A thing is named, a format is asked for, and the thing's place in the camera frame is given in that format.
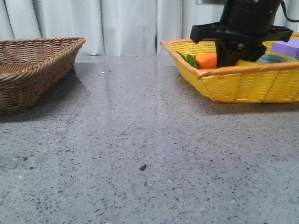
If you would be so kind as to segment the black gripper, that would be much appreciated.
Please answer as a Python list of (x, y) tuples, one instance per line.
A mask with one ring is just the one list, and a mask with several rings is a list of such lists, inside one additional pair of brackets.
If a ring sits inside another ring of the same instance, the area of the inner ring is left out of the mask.
[(216, 43), (217, 68), (234, 66), (239, 60), (257, 61), (266, 52), (265, 41), (290, 40), (293, 30), (274, 26), (281, 0), (228, 0), (219, 22), (194, 25), (194, 43)]

